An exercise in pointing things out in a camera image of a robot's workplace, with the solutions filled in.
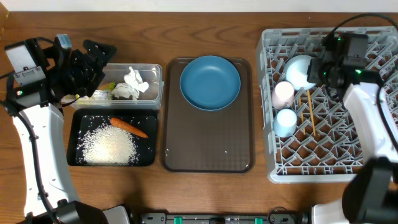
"blue plate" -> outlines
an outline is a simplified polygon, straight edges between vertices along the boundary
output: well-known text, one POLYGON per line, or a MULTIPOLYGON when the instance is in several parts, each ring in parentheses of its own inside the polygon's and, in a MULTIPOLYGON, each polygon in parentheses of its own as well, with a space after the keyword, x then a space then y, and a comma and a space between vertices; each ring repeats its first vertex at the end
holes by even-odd
POLYGON ((241 89, 241 78, 235 66, 217 56, 204 56, 191 61, 180 79, 182 95, 194 107, 214 111, 231 104, 241 89))

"green tape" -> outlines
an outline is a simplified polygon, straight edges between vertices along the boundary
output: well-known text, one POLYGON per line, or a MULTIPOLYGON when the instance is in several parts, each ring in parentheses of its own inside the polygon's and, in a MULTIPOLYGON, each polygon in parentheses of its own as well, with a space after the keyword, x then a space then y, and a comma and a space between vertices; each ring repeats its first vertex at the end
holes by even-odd
POLYGON ((254 219, 254 224, 262 224, 262 218, 255 218, 254 219))
POLYGON ((182 217, 174 217, 174 224, 182 224, 182 217))

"pink cup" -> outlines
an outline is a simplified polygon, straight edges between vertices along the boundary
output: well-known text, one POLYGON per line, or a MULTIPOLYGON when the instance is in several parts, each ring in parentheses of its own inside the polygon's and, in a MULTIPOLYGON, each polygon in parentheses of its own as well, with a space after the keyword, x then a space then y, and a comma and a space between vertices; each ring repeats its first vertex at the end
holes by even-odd
POLYGON ((282 81, 274 87, 271 93, 272 106, 278 110, 292 106, 294 99, 294 87, 290 82, 282 81))

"white wall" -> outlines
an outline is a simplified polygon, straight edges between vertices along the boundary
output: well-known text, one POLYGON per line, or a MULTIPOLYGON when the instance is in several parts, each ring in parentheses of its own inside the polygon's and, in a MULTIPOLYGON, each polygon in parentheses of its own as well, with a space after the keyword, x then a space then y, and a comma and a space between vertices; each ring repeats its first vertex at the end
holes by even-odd
POLYGON ((398 12, 398 0, 0 0, 9 11, 398 12))

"plastic bin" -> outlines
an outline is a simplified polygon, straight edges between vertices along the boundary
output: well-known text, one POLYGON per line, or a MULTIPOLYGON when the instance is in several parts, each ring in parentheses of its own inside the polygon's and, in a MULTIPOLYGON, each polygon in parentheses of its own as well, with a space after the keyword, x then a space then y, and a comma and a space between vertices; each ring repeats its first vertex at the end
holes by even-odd
MULTIPOLYGON (((162 67, 155 64, 133 64, 133 63, 108 63, 103 71, 105 77, 99 86, 115 82, 124 82, 123 77, 130 72, 129 67, 138 70, 142 80, 149 84, 145 93, 140 93, 138 100, 86 100, 79 99, 71 106, 75 109, 81 108, 112 108, 112 109, 143 109, 159 110, 162 103, 162 67)), ((76 99, 75 96, 65 96, 62 103, 69 103, 76 99)))
MULTIPOLYGON (((261 91, 267 176, 273 183, 349 182, 363 166, 361 145, 351 116, 340 101, 327 95, 324 86, 310 90, 318 137, 312 136, 312 131, 303 135, 303 128, 309 127, 312 130, 305 91, 295 92, 291 107, 300 120, 295 135, 280 138, 273 131, 274 116, 278 110, 272 107, 271 91, 284 79, 286 62, 297 55, 319 57, 324 54, 322 38, 331 30, 332 28, 267 29, 261 34, 256 48, 256 66, 261 91), (300 97, 303 100, 302 106, 299 105, 300 97), (302 123, 301 112, 305 117, 302 123)), ((395 28, 342 27, 336 31, 342 32, 369 36, 367 69, 377 69, 380 76, 385 78, 394 68, 398 58, 395 28)), ((398 124, 397 88, 398 72, 395 72, 387 81, 385 89, 391 113, 398 124)))

